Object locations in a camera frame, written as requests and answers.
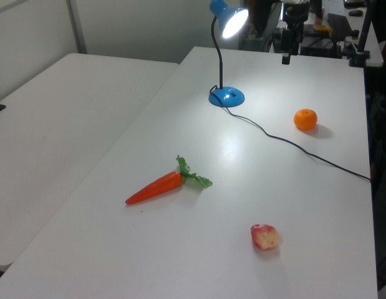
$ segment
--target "orange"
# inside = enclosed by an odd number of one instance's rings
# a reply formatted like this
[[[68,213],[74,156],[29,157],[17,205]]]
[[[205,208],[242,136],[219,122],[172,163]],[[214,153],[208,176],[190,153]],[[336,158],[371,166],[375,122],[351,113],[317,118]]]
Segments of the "orange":
[[[316,112],[311,109],[301,109],[295,113],[294,123],[300,130],[311,130],[317,123]]]

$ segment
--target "light bulb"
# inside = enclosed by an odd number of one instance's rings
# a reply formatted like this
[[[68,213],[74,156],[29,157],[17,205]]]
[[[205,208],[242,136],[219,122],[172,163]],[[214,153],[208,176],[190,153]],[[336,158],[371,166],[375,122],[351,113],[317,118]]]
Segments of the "light bulb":
[[[248,10],[244,9],[237,12],[226,24],[223,30],[223,38],[228,39],[235,35],[244,25],[248,18]]]

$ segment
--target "toy apple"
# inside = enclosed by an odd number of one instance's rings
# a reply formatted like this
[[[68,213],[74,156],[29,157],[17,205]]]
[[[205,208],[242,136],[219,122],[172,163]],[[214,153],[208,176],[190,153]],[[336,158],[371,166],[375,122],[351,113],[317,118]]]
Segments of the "toy apple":
[[[251,228],[251,236],[259,249],[273,248],[279,243],[279,234],[271,225],[255,224]]]

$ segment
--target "carrot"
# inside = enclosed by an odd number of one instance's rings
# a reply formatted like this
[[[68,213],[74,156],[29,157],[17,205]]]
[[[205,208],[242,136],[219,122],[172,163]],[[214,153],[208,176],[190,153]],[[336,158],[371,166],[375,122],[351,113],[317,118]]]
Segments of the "carrot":
[[[183,182],[183,177],[189,177],[198,180],[204,188],[212,186],[212,182],[201,176],[197,176],[195,173],[190,174],[190,167],[187,165],[186,160],[182,157],[177,157],[176,160],[179,162],[180,172],[172,171],[157,179],[151,184],[147,185],[139,192],[135,193],[126,200],[126,204],[136,204],[140,201],[144,201],[151,197],[160,195],[164,192],[171,191],[177,188]]]
[[[144,201],[164,192],[171,191],[172,189],[180,186],[181,182],[181,174],[177,171],[172,171],[171,173],[164,175],[163,177],[144,187],[136,194],[129,197],[126,200],[126,204],[136,204],[140,201]]]

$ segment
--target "carrot leaves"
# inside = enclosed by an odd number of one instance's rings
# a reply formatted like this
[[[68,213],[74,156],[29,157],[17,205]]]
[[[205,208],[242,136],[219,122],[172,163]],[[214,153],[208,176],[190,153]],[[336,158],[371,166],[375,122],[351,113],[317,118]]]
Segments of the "carrot leaves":
[[[176,160],[179,162],[181,176],[196,179],[201,183],[204,188],[212,186],[212,182],[209,179],[204,178],[202,176],[197,176],[196,173],[190,173],[190,167],[187,165],[186,160],[184,158],[178,155]]]

